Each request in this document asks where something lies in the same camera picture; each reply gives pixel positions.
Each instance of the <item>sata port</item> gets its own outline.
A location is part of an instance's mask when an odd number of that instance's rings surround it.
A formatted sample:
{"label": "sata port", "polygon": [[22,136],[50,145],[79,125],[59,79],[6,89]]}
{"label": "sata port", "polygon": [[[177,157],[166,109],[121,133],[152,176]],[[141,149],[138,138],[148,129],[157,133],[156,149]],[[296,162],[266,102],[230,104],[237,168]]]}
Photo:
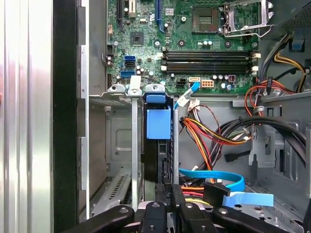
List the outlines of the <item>sata port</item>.
{"label": "sata port", "polygon": [[135,62],[124,62],[126,67],[133,67],[135,66]]}

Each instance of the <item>black connector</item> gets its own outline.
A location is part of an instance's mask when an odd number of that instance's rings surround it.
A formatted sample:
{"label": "black connector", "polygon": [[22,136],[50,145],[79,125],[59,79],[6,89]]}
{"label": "black connector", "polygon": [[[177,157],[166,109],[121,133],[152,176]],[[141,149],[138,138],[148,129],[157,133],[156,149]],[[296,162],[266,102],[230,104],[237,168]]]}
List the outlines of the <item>black connector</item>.
{"label": "black connector", "polygon": [[239,157],[243,157],[243,156],[246,156],[246,155],[249,155],[250,154],[250,150],[248,151],[245,151],[245,152],[242,152],[242,153],[231,153],[231,154],[225,154],[225,160],[227,163],[230,163],[230,162],[233,162],[235,160],[237,160]]}
{"label": "black connector", "polygon": [[224,196],[230,196],[230,189],[222,183],[204,183],[203,201],[219,207],[223,205]]}
{"label": "black connector", "polygon": [[267,88],[266,88],[268,95],[270,95],[271,93],[272,80],[273,80],[273,77],[268,77]]}

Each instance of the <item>orange wire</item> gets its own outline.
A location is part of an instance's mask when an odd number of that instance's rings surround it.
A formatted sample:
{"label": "orange wire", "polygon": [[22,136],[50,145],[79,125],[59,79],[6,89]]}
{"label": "orange wire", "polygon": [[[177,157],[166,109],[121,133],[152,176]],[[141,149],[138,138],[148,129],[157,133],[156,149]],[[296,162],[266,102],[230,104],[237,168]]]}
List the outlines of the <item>orange wire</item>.
{"label": "orange wire", "polygon": [[207,161],[207,157],[206,157],[206,155],[204,153],[204,150],[202,148],[202,145],[201,145],[200,141],[198,140],[198,137],[195,135],[194,130],[192,129],[192,127],[187,122],[184,122],[184,123],[185,123],[186,127],[190,130],[192,136],[194,137],[194,140],[195,140],[195,142],[196,142],[196,144],[197,144],[197,146],[198,146],[198,148],[200,150],[201,155],[203,156],[203,159],[204,159],[208,169],[211,170],[211,168],[209,166],[209,163]]}

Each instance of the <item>red wire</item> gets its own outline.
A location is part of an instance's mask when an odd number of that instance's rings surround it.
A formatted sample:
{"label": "red wire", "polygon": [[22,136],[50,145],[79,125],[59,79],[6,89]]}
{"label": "red wire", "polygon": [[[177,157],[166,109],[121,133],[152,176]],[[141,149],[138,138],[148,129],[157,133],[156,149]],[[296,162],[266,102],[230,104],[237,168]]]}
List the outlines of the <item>red wire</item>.
{"label": "red wire", "polygon": [[200,197],[203,196],[202,193],[195,193],[195,192],[183,192],[183,194],[186,194],[186,195],[194,195],[194,196],[200,196]]}

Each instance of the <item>expansion slot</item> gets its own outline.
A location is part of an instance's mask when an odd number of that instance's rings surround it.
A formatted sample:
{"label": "expansion slot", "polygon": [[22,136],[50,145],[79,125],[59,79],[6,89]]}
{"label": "expansion slot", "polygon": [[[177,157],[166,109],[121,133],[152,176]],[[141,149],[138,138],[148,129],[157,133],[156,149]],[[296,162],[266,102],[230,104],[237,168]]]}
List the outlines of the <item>expansion slot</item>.
{"label": "expansion slot", "polygon": [[116,17],[117,17],[117,24],[122,31],[123,29],[123,0],[117,0],[116,4],[117,12],[116,12]]}
{"label": "expansion slot", "polygon": [[130,18],[136,18],[136,0],[129,1],[129,16]]}
{"label": "expansion slot", "polygon": [[161,0],[155,0],[155,20],[159,26],[159,30],[164,33],[163,26],[162,26],[162,18],[161,18]]}

